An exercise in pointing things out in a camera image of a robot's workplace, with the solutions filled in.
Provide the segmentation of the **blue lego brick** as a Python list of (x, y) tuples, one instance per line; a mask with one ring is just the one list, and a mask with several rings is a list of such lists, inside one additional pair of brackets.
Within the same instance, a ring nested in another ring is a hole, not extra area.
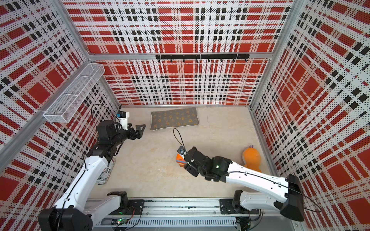
[(180, 154), (177, 154), (177, 156), (176, 156), (176, 162), (179, 165), (185, 165), (187, 163)]

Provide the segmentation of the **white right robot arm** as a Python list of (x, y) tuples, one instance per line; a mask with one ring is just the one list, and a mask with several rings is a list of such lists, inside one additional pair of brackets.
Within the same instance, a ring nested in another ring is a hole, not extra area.
[(298, 177), (292, 174), (286, 178), (271, 176), (224, 157), (209, 158), (196, 147), (186, 150), (181, 146), (177, 153), (185, 161), (184, 169), (194, 177), (201, 175), (210, 182), (233, 183), (257, 191), (236, 191), (232, 202), (236, 212), (275, 210), (288, 219), (304, 221), (304, 194)]

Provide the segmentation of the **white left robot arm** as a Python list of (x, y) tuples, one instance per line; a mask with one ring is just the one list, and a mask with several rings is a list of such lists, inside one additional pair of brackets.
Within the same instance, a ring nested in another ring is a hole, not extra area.
[(38, 216), (43, 231), (91, 231), (107, 215), (128, 208), (126, 192), (112, 192), (86, 210), (89, 195), (103, 170), (118, 154), (126, 140), (140, 139), (146, 125), (132, 125), (127, 119), (119, 122), (105, 120), (96, 127), (97, 143), (87, 153), (84, 166), (66, 192), (52, 208), (44, 209)]

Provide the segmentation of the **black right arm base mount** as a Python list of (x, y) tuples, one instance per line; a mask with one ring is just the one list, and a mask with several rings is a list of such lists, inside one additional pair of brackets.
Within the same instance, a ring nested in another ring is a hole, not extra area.
[(248, 210), (241, 206), (241, 194), (242, 190), (237, 190), (234, 193), (234, 197), (232, 199), (220, 199), (219, 200), (219, 206), (220, 206), (220, 212), (223, 215), (235, 215), (235, 214), (259, 214), (259, 209), (252, 209)]

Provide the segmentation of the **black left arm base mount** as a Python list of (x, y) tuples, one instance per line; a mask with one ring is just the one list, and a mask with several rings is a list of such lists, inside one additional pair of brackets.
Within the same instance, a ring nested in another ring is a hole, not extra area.
[(144, 209), (144, 199), (130, 199), (125, 191), (109, 192), (105, 199), (111, 199), (113, 196), (119, 197), (119, 202), (110, 203), (115, 210), (112, 210), (109, 215), (141, 215)]

